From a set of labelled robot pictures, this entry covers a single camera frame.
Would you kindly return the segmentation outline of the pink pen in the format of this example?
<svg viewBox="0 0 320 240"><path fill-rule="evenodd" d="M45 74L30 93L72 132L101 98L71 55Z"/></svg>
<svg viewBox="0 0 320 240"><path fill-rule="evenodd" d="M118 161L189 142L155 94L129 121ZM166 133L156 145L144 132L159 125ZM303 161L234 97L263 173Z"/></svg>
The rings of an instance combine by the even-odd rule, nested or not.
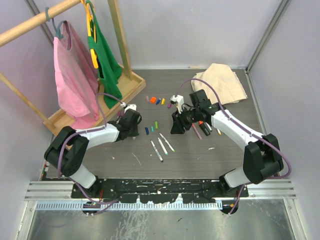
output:
<svg viewBox="0 0 320 240"><path fill-rule="evenodd" d="M192 128L193 128L193 130L195 131L197 137L198 137L200 140L202 140L202 136L201 136L201 134L199 133L199 131L197 130L197 128L196 128L196 126L195 126L194 123L192 123Z"/></svg>

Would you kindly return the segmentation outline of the orange black highlighter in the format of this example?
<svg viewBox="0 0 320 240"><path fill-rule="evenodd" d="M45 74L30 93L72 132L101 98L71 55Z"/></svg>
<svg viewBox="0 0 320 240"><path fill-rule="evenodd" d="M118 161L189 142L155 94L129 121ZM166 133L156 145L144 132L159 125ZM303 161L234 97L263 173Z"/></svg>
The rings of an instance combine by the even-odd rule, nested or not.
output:
<svg viewBox="0 0 320 240"><path fill-rule="evenodd" d="M211 134L210 130L208 129L207 125L203 122L203 121L199 121L198 125L200 127L200 129L203 131L203 133L206 136L209 136Z"/></svg>

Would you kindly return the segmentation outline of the orange highlighter cap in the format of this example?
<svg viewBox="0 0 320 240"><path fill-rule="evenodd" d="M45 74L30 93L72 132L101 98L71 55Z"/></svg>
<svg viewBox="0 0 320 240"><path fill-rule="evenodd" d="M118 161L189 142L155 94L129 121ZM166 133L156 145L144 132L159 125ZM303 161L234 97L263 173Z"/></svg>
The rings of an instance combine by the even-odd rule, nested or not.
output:
<svg viewBox="0 0 320 240"><path fill-rule="evenodd" d="M156 100L157 100L157 99L156 99L155 97L152 97L152 98L149 100L149 102L152 103L152 104L154 104L154 103L156 102Z"/></svg>

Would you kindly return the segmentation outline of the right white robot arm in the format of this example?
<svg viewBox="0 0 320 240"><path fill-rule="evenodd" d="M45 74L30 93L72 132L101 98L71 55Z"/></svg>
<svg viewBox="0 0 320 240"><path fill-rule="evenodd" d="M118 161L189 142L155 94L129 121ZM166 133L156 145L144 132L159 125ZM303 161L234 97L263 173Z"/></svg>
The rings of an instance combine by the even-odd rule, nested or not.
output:
<svg viewBox="0 0 320 240"><path fill-rule="evenodd" d="M283 170L278 139L273 134L263 135L234 118L219 103L211 103L204 90L189 95L192 104L185 104L181 95L170 99L177 110L171 115L173 125L170 133L184 134L193 123L209 124L227 135L243 150L242 166L219 177L219 191L231 197L243 184L259 184Z"/></svg>

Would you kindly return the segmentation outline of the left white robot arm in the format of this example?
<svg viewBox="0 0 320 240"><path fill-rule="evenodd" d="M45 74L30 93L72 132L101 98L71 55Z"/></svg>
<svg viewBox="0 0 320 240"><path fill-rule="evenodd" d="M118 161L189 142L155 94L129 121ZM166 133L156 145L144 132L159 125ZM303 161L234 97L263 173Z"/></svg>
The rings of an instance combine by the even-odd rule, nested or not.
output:
<svg viewBox="0 0 320 240"><path fill-rule="evenodd" d="M95 198L100 193L100 185L96 183L98 178L83 165L86 151L105 143L137 137L141 121L138 111L126 108L123 116L103 126L84 130L63 127L45 151L44 159L63 176L82 186L82 192L88 198Z"/></svg>

